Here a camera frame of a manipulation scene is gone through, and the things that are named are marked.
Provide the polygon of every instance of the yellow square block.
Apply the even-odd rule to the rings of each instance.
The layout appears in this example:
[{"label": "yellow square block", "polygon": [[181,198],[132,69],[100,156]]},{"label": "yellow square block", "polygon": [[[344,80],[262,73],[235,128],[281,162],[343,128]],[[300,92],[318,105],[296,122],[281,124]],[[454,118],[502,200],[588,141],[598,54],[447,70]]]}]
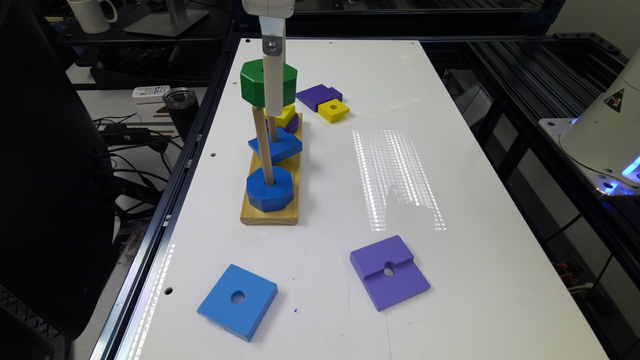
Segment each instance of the yellow square block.
[{"label": "yellow square block", "polygon": [[351,109],[337,99],[327,101],[324,104],[318,105],[318,114],[327,119],[328,122],[334,123],[348,113]]},{"label": "yellow square block", "polygon": [[[293,119],[293,116],[296,114],[296,106],[291,104],[282,108],[282,114],[280,116],[276,116],[276,123],[278,123],[279,127],[286,127],[289,125],[289,121]],[[267,118],[267,110],[264,111],[264,118]]]}]

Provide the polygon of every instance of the green octagonal block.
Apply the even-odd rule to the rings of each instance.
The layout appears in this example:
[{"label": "green octagonal block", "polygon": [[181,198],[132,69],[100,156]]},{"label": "green octagonal block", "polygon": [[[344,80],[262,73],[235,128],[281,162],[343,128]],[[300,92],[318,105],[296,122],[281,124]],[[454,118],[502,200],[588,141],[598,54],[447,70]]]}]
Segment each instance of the green octagonal block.
[{"label": "green octagonal block", "polygon": [[[284,64],[282,107],[296,101],[296,78],[298,70]],[[264,104],[264,64],[262,59],[247,61],[240,71],[242,98],[251,105],[263,108]]]}]

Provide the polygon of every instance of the blue light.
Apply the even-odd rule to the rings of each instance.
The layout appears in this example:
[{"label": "blue light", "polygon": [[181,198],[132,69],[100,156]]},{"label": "blue light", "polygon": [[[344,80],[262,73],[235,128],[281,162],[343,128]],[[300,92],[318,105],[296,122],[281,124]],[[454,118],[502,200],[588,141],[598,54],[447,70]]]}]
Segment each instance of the blue light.
[{"label": "blue light", "polygon": [[618,187],[618,183],[613,184],[613,186],[611,186],[610,188],[606,188],[604,190],[604,192],[606,192],[607,194],[611,194],[613,192],[613,190],[615,190]]},{"label": "blue light", "polygon": [[622,175],[628,177],[629,174],[631,174],[635,169],[638,168],[638,166],[640,166],[640,156],[638,156],[636,161],[634,161],[631,165],[627,166],[627,168],[624,169],[624,171],[622,172]]}]

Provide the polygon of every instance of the wooden peg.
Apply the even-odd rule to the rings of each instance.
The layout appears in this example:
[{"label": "wooden peg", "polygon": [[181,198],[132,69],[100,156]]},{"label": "wooden peg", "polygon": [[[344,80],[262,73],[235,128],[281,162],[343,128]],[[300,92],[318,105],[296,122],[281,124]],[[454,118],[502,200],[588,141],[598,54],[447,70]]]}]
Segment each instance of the wooden peg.
[{"label": "wooden peg", "polygon": [[275,116],[267,116],[269,122],[269,138],[271,142],[278,142],[278,123]]},{"label": "wooden peg", "polygon": [[[271,164],[271,151],[269,150],[269,139],[267,136],[267,125],[264,123],[263,108],[259,108],[256,106],[253,107],[253,121],[256,124],[256,137],[258,138],[258,146],[260,147],[260,160],[262,160],[262,169],[264,171],[264,183],[268,186],[271,186],[274,184],[273,165]],[[275,125],[275,122],[276,121],[274,117],[274,125],[272,126],[271,123],[269,123],[269,127],[272,129],[276,129],[276,141],[278,141],[277,125]]]}]

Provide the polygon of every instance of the stacked blocks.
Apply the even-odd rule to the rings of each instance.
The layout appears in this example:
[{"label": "stacked blocks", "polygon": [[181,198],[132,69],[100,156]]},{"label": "stacked blocks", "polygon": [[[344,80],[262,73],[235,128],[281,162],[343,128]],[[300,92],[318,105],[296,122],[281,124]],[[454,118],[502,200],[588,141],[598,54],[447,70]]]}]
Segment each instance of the stacked blocks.
[{"label": "stacked blocks", "polygon": [[289,123],[286,126],[284,126],[282,129],[289,134],[293,134],[296,131],[298,131],[299,127],[300,127],[300,117],[298,116],[298,114],[295,114],[293,118],[291,118],[291,121],[289,121]]},{"label": "stacked blocks", "polygon": [[349,112],[349,108],[342,103],[342,93],[323,84],[301,91],[296,97],[332,124]]},{"label": "stacked blocks", "polygon": [[326,103],[318,106],[318,114],[332,124],[340,120],[344,114],[348,112],[349,108],[336,99],[327,101]]},{"label": "stacked blocks", "polygon": [[249,342],[277,293],[275,283],[231,264],[198,308],[198,314]]},{"label": "stacked blocks", "polygon": [[273,167],[274,184],[264,183],[264,170],[254,171],[247,178],[249,204],[262,212],[280,211],[293,200],[293,179],[291,173],[279,167]]},{"label": "stacked blocks", "polygon": [[[282,108],[282,115],[276,116],[276,123],[279,127],[286,127],[291,119],[296,115],[296,106],[291,104]],[[264,111],[264,118],[267,118],[267,110]]]},{"label": "stacked blocks", "polygon": [[296,94],[296,97],[314,112],[318,112],[318,105],[329,100],[338,99],[338,101],[342,101],[342,94],[338,90],[327,88],[323,84],[300,91]]},{"label": "stacked blocks", "polygon": [[[296,78],[298,70],[284,64],[282,106],[296,101]],[[251,105],[263,108],[264,102],[264,65],[262,59],[248,61],[240,71],[242,98]]]},{"label": "stacked blocks", "polygon": [[353,251],[350,260],[378,311],[431,288],[398,235]]},{"label": "stacked blocks", "polygon": [[[249,140],[249,146],[260,156],[258,138]],[[271,163],[277,164],[302,151],[302,141],[295,135],[289,134],[283,128],[278,128],[278,142],[269,141]]]}]

